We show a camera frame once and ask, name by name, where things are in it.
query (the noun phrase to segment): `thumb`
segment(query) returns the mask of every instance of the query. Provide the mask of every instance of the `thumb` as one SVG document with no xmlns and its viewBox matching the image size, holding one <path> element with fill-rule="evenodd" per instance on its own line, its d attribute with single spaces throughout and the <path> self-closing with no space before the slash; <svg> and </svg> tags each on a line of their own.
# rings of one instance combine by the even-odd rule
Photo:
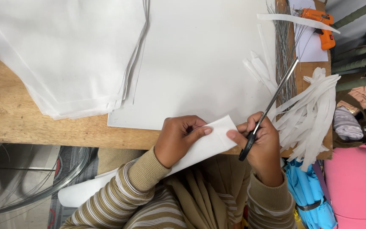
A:
<svg viewBox="0 0 366 229">
<path fill-rule="evenodd" d="M 213 130 L 210 127 L 199 127 L 186 136 L 189 145 L 193 145 L 200 138 L 209 135 Z"/>
<path fill-rule="evenodd" d="M 241 149 L 245 148 L 245 145 L 248 142 L 248 139 L 242 136 L 241 133 L 239 133 L 236 130 L 229 130 L 226 133 L 227 137 L 231 139 L 233 142 L 235 142 Z"/>
</svg>

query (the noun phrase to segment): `stack of fabric sheets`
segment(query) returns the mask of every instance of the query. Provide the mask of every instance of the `stack of fabric sheets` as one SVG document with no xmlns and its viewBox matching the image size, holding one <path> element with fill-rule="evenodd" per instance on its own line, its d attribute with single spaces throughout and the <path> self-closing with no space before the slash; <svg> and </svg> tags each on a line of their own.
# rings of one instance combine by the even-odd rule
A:
<svg viewBox="0 0 366 229">
<path fill-rule="evenodd" d="M 0 0 L 0 60 L 44 115 L 106 114 L 133 103 L 147 18 L 148 0 Z"/>
</svg>

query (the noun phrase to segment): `fingernail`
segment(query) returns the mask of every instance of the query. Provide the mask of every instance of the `fingernail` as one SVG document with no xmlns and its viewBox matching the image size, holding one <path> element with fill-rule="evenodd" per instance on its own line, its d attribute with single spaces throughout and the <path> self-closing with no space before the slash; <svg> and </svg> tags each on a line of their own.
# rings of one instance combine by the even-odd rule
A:
<svg viewBox="0 0 366 229">
<path fill-rule="evenodd" d="M 227 131 L 226 135 L 227 135 L 227 137 L 228 137 L 228 138 L 230 138 L 230 139 L 235 138 L 235 132 L 234 132 L 234 130 L 229 130 L 229 131 Z"/>
<path fill-rule="evenodd" d="M 206 135 L 211 134 L 211 132 L 212 132 L 212 130 L 211 130 L 211 129 L 205 129 L 205 130 L 204 130 L 204 134 L 206 134 Z"/>
</svg>

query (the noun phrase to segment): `pink fabric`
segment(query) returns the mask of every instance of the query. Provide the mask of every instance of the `pink fabric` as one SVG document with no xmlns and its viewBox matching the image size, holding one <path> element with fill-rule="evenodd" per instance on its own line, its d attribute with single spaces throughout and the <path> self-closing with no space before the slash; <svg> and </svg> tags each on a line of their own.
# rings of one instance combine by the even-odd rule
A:
<svg viewBox="0 0 366 229">
<path fill-rule="evenodd" d="M 366 145 L 334 149 L 324 171 L 339 229 L 366 229 Z"/>
</svg>

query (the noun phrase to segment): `sweater sleeve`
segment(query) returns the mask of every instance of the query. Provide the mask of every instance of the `sweater sleeve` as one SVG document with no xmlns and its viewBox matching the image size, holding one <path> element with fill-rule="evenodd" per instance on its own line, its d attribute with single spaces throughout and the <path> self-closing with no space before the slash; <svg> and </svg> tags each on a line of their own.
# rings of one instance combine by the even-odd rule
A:
<svg viewBox="0 0 366 229">
<path fill-rule="evenodd" d="M 248 187 L 248 223 L 250 229 L 297 229 L 294 219 L 295 201 L 287 189 L 286 174 L 282 172 L 283 183 L 268 187 L 251 172 Z"/>
<path fill-rule="evenodd" d="M 61 229 L 122 228 L 139 206 L 153 198 L 155 185 L 169 172 L 152 148 L 136 162 L 121 165 L 115 177 L 81 205 Z"/>
</svg>

